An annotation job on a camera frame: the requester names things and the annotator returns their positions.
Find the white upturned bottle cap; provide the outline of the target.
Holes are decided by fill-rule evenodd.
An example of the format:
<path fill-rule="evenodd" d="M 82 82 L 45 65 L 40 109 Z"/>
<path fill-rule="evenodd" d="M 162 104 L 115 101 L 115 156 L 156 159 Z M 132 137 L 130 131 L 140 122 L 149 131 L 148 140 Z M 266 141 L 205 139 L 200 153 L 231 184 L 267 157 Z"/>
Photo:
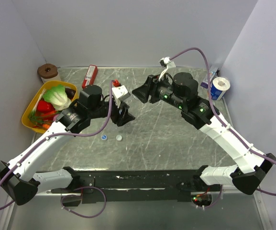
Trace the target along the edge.
<path fill-rule="evenodd" d="M 116 140 L 117 140 L 117 141 L 122 141 L 122 136 L 121 136 L 121 135 L 117 135 L 117 136 L 116 136 Z"/>

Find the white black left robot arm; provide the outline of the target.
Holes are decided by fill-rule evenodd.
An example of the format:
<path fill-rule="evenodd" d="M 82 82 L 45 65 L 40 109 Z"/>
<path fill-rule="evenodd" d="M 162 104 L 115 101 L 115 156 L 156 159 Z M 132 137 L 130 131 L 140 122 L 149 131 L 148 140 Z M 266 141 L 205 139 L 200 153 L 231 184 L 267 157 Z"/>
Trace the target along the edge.
<path fill-rule="evenodd" d="M 110 83 L 108 101 L 102 97 L 101 87 L 88 85 L 26 151 L 9 162 L 0 161 L 0 187 L 19 206 L 43 191 L 57 188 L 70 193 L 77 191 L 80 175 L 72 168 L 45 173 L 38 173 L 38 168 L 71 138 L 81 137 L 81 131 L 90 126 L 92 119 L 106 118 L 107 122 L 112 121 L 119 127 L 133 121 L 135 118 L 125 103 L 128 97 L 130 93 L 126 87 L 117 86 L 115 81 Z"/>

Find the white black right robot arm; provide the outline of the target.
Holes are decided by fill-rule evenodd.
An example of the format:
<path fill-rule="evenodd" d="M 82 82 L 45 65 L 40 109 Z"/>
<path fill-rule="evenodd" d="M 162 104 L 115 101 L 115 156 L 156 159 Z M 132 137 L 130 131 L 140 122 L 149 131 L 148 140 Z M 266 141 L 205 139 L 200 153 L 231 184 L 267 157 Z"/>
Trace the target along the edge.
<path fill-rule="evenodd" d="M 199 191 L 210 185 L 233 185 L 244 194 L 253 194 L 273 164 L 252 154 L 248 142 L 241 143 L 236 132 L 224 116 L 214 115 L 208 100 L 198 96 L 198 82 L 190 73 L 177 73 L 163 78 L 149 75 L 145 83 L 132 91 L 142 103 L 162 100 L 181 111 L 182 118 L 213 139 L 235 161 L 235 165 L 211 167 L 204 165 L 194 175 L 194 187 Z"/>

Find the red flat box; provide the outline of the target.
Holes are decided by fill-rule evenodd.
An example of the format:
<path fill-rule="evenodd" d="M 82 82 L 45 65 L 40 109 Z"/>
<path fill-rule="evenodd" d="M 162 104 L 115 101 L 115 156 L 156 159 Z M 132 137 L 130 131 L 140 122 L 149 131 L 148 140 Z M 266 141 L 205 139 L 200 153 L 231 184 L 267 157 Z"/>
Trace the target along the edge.
<path fill-rule="evenodd" d="M 98 67 L 96 65 L 89 65 L 86 75 L 82 82 L 82 86 L 81 86 L 82 89 L 94 83 L 97 73 L 98 73 Z"/>

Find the dark purple toy eggplant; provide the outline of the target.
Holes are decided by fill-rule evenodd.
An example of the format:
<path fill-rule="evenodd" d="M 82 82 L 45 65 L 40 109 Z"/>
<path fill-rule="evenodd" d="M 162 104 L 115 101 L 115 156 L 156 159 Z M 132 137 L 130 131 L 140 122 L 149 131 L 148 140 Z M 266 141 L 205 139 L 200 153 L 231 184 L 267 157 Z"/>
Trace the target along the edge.
<path fill-rule="evenodd" d="M 70 100 L 72 100 L 76 94 L 76 90 L 73 90 L 71 88 L 65 88 L 65 92 Z"/>

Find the white green toy cabbage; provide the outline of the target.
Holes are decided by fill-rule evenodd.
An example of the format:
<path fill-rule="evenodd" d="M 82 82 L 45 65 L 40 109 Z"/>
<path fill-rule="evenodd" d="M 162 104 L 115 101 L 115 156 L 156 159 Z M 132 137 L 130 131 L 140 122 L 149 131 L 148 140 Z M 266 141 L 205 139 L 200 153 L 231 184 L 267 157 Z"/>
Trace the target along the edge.
<path fill-rule="evenodd" d="M 58 111 L 68 108 L 71 104 L 71 100 L 66 94 L 66 88 L 61 84 L 47 90 L 43 95 L 43 99 Z"/>

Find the wrapped toilet paper roll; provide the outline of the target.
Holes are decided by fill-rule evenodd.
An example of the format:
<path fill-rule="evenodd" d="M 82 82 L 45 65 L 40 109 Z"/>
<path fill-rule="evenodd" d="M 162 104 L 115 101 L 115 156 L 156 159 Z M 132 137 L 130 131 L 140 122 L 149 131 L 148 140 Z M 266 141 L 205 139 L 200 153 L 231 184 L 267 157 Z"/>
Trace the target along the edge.
<path fill-rule="evenodd" d="M 231 87 L 230 81 L 225 77 L 216 77 L 212 80 L 210 86 L 210 95 L 212 100 L 220 100 Z"/>

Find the orange toy carrot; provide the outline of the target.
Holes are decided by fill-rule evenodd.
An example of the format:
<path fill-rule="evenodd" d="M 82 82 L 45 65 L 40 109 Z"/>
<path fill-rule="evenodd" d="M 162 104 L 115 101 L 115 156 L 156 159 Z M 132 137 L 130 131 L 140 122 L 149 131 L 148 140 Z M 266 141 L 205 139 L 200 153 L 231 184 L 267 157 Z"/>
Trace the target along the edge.
<path fill-rule="evenodd" d="M 48 130 L 51 123 L 35 123 L 33 128 Z"/>

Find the red toy pepper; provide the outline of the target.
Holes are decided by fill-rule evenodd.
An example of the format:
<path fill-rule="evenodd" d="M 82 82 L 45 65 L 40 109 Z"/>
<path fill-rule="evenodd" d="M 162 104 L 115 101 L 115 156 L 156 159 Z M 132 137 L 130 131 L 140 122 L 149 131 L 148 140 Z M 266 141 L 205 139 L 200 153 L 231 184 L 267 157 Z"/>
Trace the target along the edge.
<path fill-rule="evenodd" d="M 40 113 L 49 113 L 55 110 L 55 108 L 53 107 L 53 105 L 49 102 L 46 102 L 44 100 L 40 100 L 36 110 Z"/>

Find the brown lid white canister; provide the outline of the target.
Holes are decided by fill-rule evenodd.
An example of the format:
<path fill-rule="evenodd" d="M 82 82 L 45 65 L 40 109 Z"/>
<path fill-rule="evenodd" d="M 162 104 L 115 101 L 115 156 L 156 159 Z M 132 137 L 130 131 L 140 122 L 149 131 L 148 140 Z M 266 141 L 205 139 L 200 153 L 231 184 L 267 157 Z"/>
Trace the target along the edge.
<path fill-rule="evenodd" d="M 37 70 L 37 74 L 43 83 L 48 81 L 61 81 L 57 67 L 50 63 L 40 66 Z"/>

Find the yellow plastic basket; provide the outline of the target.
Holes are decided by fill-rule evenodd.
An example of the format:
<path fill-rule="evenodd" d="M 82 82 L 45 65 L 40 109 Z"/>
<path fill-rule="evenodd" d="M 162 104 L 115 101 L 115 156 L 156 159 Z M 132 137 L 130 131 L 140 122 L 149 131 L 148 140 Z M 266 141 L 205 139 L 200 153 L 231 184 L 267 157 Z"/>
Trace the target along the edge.
<path fill-rule="evenodd" d="M 33 128 L 35 123 L 51 123 L 53 122 L 53 117 L 56 114 L 59 114 L 61 111 L 54 110 L 49 113 L 40 113 L 36 110 L 37 105 L 40 100 L 43 99 L 43 95 L 46 93 L 47 90 L 51 89 L 52 87 L 58 86 L 59 84 L 65 86 L 65 88 L 71 88 L 73 90 L 76 90 L 76 94 L 74 98 L 71 100 L 74 101 L 75 99 L 78 98 L 78 92 L 77 92 L 77 87 L 74 84 L 68 83 L 68 82 L 63 82 L 63 81 L 48 81 L 42 85 L 42 87 L 39 89 L 39 91 L 36 93 L 34 98 L 31 100 L 30 104 L 27 106 L 27 109 L 25 110 L 21 122 L 24 126 L 27 128 L 31 129 L 32 131 L 36 133 L 43 134 L 47 130 L 43 129 L 37 129 Z"/>

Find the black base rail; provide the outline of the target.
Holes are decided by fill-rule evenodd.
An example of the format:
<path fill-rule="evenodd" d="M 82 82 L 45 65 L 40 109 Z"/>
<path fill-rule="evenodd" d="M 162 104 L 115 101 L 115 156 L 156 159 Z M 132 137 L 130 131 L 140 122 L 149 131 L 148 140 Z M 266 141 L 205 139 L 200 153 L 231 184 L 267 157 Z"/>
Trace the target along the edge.
<path fill-rule="evenodd" d="M 196 170 L 154 171 L 77 171 L 67 188 L 57 187 L 53 194 L 82 195 L 84 204 L 96 203 L 106 196 L 113 201 L 191 202 L 191 194 L 218 192 L 220 186 L 206 185 Z"/>

